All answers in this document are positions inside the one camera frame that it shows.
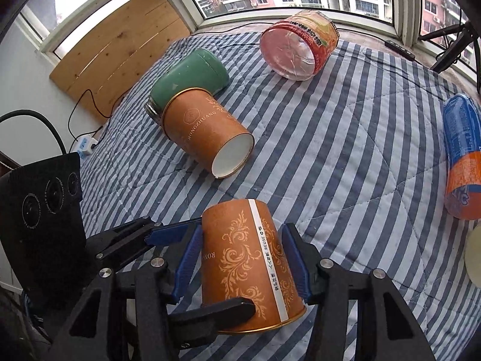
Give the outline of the orange patterned paper cup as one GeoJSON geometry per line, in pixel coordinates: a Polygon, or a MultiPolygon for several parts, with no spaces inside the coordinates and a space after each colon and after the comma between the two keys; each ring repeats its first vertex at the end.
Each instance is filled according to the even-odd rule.
{"type": "Polygon", "coordinates": [[[248,298],[253,317],[225,334],[259,333],[281,328],[306,310],[266,203],[228,200],[201,217],[202,304],[248,298]]]}

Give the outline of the white plastic cup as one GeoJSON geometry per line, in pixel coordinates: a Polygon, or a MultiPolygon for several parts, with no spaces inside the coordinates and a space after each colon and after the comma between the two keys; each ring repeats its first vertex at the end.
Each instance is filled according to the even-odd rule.
{"type": "Polygon", "coordinates": [[[481,226],[477,225],[466,240],[465,266],[471,282],[481,288],[481,226]]]}

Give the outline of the white power strip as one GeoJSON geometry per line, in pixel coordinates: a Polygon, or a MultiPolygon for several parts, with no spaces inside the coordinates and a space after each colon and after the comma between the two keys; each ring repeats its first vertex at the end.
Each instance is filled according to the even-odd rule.
{"type": "Polygon", "coordinates": [[[97,144],[97,139],[90,136],[84,136],[78,140],[76,152],[79,153],[80,156],[90,156],[93,154],[93,151],[97,144]]]}

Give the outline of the wooden board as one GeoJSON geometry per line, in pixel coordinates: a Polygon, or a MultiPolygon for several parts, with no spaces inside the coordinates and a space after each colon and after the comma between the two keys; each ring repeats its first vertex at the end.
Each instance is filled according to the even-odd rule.
{"type": "Polygon", "coordinates": [[[168,0],[130,0],[80,39],[50,80],[102,123],[170,44],[189,35],[168,0]]]}

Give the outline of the green thermos bottle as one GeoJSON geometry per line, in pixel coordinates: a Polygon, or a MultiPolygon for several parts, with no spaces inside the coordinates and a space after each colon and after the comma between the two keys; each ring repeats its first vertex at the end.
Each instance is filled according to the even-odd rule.
{"type": "Polygon", "coordinates": [[[178,93],[201,88],[215,95],[227,87],[229,82],[228,70],[221,60],[213,52],[199,48],[155,81],[144,109],[160,125],[166,105],[178,93]]]}

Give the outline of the blue striped quilt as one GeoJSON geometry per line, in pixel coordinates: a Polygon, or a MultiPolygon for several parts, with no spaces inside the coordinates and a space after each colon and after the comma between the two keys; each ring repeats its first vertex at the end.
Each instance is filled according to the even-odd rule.
{"type": "Polygon", "coordinates": [[[480,323],[465,268],[474,223],[444,208],[443,103],[460,87],[429,69],[341,41],[312,79],[273,72],[256,33],[173,43],[133,86],[81,165],[81,216],[92,236],[148,216],[194,218],[257,198],[276,224],[348,270],[382,268],[412,308],[434,356],[455,360],[480,323]],[[215,179],[144,111],[154,82],[193,50],[212,51],[231,82],[219,102],[255,139],[246,164],[215,179]]]}

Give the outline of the blue orange soda bottle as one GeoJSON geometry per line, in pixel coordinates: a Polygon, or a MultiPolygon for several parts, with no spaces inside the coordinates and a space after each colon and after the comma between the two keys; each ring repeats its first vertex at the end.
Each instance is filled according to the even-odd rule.
{"type": "Polygon", "coordinates": [[[443,106],[448,160],[444,205],[453,217],[480,219],[480,111],[473,100],[456,94],[443,106]]]}

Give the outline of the red lemon drink bottle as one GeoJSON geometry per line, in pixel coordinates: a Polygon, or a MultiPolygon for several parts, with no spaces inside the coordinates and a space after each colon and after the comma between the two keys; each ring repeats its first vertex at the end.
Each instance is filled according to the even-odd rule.
{"type": "Polygon", "coordinates": [[[276,73],[306,81],[324,68],[338,42],[338,30],[327,16],[319,10],[304,10],[263,31],[259,47],[276,73]]]}

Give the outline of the black tripod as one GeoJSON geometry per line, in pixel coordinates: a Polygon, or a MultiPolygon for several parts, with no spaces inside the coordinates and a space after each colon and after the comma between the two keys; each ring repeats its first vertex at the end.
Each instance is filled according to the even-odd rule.
{"type": "Polygon", "coordinates": [[[419,41],[430,41],[435,38],[446,38],[449,35],[456,34],[457,39],[453,41],[447,49],[444,50],[442,55],[436,60],[431,69],[436,73],[441,73],[448,69],[463,53],[463,50],[474,44],[474,56],[476,68],[474,72],[479,72],[480,63],[480,48],[477,39],[479,35],[474,29],[473,24],[468,20],[465,23],[454,24],[443,29],[435,30],[434,32],[421,35],[418,37],[419,41]]]}

